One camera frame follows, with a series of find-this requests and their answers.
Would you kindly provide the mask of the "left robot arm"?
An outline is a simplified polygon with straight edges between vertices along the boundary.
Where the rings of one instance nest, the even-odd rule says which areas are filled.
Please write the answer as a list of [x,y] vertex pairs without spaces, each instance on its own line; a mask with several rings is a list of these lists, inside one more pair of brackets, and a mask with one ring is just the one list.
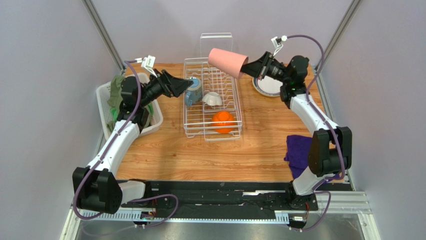
[[149,121],[148,104],[162,95],[177,98],[193,83],[189,79],[174,77],[166,70],[156,69],[147,83],[142,83],[136,75],[121,82],[122,102],[114,130],[98,155],[86,167],[77,167],[72,174],[75,211],[114,214],[122,204],[144,197],[146,181],[130,179],[120,182],[116,179],[118,167]]

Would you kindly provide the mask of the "pink cup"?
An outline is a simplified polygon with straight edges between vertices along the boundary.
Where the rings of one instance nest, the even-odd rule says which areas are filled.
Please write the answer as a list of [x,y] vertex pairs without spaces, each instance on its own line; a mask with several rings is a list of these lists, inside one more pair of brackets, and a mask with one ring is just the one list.
[[213,48],[208,55],[208,63],[220,71],[239,80],[244,73],[241,72],[243,65],[247,64],[249,57],[236,52]]

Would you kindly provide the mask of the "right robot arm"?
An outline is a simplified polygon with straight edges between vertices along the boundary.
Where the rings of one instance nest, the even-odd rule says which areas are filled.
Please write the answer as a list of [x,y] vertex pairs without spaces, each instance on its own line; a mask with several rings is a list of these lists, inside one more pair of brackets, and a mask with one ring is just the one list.
[[286,190],[285,203],[290,209],[299,209],[314,199],[314,191],[336,175],[344,175],[352,166],[352,131],[338,126],[315,104],[305,85],[309,59],[296,55],[288,65],[265,52],[256,61],[244,63],[240,72],[262,80],[270,77],[282,83],[280,98],[305,124],[312,134],[307,155],[307,168],[291,181]]

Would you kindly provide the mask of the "blue butterfly mug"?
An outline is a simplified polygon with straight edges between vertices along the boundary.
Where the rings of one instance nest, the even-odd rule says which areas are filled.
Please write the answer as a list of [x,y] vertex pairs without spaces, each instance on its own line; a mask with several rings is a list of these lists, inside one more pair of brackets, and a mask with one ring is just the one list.
[[203,98],[203,84],[202,81],[197,77],[190,77],[193,84],[186,90],[184,103],[187,107],[191,107],[199,103]]

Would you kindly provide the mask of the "beige plate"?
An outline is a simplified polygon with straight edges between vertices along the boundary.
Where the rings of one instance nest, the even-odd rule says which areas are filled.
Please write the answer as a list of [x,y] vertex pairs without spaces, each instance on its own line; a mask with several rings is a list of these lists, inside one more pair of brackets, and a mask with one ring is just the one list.
[[269,76],[265,76],[263,79],[254,77],[252,80],[252,85],[259,94],[266,97],[275,98],[280,96],[281,86],[283,83]]

